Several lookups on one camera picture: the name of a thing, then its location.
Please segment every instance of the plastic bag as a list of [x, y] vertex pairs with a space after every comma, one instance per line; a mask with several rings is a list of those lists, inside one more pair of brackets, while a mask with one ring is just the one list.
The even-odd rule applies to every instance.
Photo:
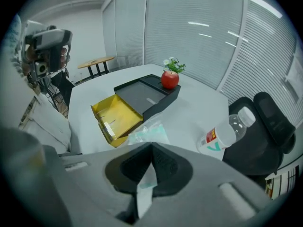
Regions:
[[162, 113], [155, 114], [128, 135], [126, 144], [133, 145], [140, 142], [158, 142], [169, 144], [169, 139], [161, 120]]

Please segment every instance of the green leaves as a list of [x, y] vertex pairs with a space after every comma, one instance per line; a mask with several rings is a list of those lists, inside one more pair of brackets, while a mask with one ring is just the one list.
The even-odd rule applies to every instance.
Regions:
[[186, 65], [179, 64], [179, 61], [177, 59], [170, 59], [170, 62], [166, 65], [166, 67], [171, 71], [180, 73], [185, 70]]

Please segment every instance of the bottle cap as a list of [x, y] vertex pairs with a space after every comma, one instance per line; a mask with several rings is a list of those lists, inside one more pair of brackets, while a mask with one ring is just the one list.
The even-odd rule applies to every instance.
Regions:
[[255, 115], [248, 107], [242, 107], [238, 112], [238, 116], [246, 127], [250, 127], [256, 121]]

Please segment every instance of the window blinds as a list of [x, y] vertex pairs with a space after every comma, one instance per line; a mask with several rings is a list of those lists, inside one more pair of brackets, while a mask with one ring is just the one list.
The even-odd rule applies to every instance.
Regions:
[[116, 0], [115, 30], [120, 67], [143, 65], [145, 0]]
[[268, 92], [289, 121], [296, 125], [303, 114], [303, 102], [297, 100], [284, 82], [295, 52], [295, 30], [276, 1], [263, 1], [282, 17], [277, 17], [270, 7], [261, 6], [259, 0], [248, 0], [243, 36], [248, 42], [242, 41], [221, 92], [230, 104], [242, 96], [253, 99], [258, 92]]
[[237, 43], [243, 0], [147, 0], [144, 64], [176, 57], [216, 89]]
[[110, 4], [103, 11], [103, 37], [106, 56], [114, 56], [115, 59], [108, 61], [108, 69], [118, 67], [116, 60], [116, 42], [115, 42], [115, 0], [112, 0]]

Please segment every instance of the wooden side table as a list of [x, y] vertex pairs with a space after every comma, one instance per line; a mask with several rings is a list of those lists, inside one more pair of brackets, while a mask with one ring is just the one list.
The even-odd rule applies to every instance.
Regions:
[[102, 57], [102, 58], [99, 58], [99, 59], [95, 59], [95, 60], [93, 60], [93, 61], [89, 61], [89, 62], [87, 62], [87, 63], [84, 63], [84, 64], [78, 66], [78, 69], [82, 69], [82, 68], [87, 67], [87, 68], [89, 69], [90, 77], [93, 79], [93, 78], [96, 76], [96, 74], [95, 74], [95, 75], [93, 74], [93, 72], [92, 72], [92, 70], [91, 70], [90, 67], [93, 66], [93, 65], [96, 65], [97, 71], [98, 71], [98, 75], [101, 76], [101, 72], [100, 72], [100, 68], [99, 68], [99, 65], [98, 65], [98, 64], [99, 64], [99, 63], [103, 63], [105, 73], [108, 74], [109, 71], [108, 71], [108, 69], [107, 69], [106, 62], [107, 62], [107, 61], [110, 61], [110, 60], [112, 60], [112, 59], [114, 59], [113, 56], [107, 56], [107, 57]]

